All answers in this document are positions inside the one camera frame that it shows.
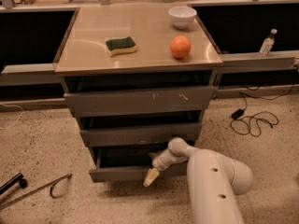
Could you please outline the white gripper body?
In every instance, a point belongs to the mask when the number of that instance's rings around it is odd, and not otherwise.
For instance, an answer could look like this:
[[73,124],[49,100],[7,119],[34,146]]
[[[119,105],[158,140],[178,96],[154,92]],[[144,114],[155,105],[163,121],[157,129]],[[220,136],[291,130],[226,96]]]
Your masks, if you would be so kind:
[[152,160],[151,166],[159,170],[159,172],[168,169],[172,164],[182,163],[187,160],[186,157],[173,154],[168,148],[160,150],[162,153]]

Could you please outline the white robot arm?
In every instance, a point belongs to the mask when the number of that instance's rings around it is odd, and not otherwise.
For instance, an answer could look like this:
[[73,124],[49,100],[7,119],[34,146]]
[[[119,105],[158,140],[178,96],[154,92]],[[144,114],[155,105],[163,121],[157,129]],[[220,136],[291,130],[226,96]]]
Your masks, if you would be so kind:
[[235,199],[253,186],[253,173],[245,163],[210,149],[192,147],[178,137],[151,157],[145,187],[171,165],[187,163],[193,224],[245,224]]

